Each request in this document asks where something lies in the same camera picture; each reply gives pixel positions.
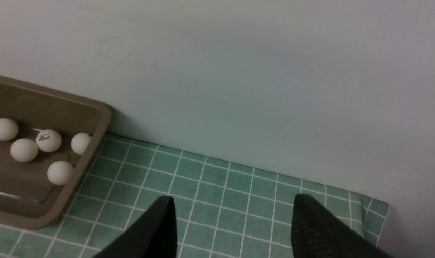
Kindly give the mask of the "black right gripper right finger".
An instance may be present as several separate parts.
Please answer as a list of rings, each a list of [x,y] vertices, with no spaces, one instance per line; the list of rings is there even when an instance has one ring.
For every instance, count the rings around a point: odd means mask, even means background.
[[[308,194],[293,202],[291,247],[295,258],[390,258]]]

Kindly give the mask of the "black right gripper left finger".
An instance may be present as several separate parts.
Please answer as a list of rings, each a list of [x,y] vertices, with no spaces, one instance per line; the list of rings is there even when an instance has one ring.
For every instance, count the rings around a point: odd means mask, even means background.
[[[174,199],[160,196],[96,258],[176,258],[178,227]]]

